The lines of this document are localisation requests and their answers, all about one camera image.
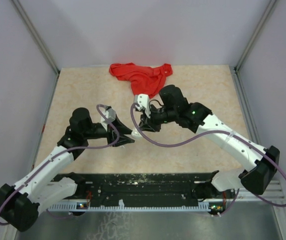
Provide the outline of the white earbud charging case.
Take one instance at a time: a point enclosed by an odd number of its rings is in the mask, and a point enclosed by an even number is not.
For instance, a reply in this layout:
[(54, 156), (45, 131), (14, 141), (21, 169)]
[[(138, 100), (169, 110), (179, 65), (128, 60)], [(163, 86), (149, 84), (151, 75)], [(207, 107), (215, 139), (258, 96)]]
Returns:
[(142, 138), (142, 135), (139, 133), (139, 131), (134, 128), (131, 132), (131, 136), (134, 138), (134, 139), (139, 139), (139, 138)]

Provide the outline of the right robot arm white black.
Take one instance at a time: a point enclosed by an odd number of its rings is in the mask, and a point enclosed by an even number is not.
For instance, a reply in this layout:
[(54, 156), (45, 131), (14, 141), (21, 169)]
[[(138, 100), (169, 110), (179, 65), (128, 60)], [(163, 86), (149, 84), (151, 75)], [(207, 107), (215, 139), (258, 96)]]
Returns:
[(136, 95), (136, 110), (140, 111), (139, 129), (159, 132), (163, 124), (175, 122), (198, 137), (206, 137), (231, 155), (241, 168), (218, 171), (206, 185), (206, 192), (217, 198), (223, 191), (244, 187), (255, 195), (262, 195), (277, 172), (280, 150), (266, 148), (243, 137), (223, 123), (209, 108), (199, 102), (189, 103), (180, 88), (163, 87), (159, 92), (162, 104), (156, 108), (146, 94)]

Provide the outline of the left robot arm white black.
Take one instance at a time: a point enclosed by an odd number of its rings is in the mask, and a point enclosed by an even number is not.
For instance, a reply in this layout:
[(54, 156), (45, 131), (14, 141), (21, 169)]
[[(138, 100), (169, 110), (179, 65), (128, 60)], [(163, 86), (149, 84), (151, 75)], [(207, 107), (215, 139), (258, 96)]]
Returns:
[(96, 109), (101, 116), (98, 123), (92, 122), (88, 109), (75, 109), (69, 126), (52, 152), (25, 177), (13, 185), (4, 184), (0, 188), (0, 226), (12, 225), (24, 232), (56, 202), (71, 196), (84, 197), (87, 186), (76, 174), (71, 173), (58, 182), (52, 180), (84, 150), (92, 148), (88, 140), (107, 140), (105, 146), (98, 146), (97, 149), (135, 142), (130, 138), (132, 130), (119, 120), (112, 107), (98, 104)]

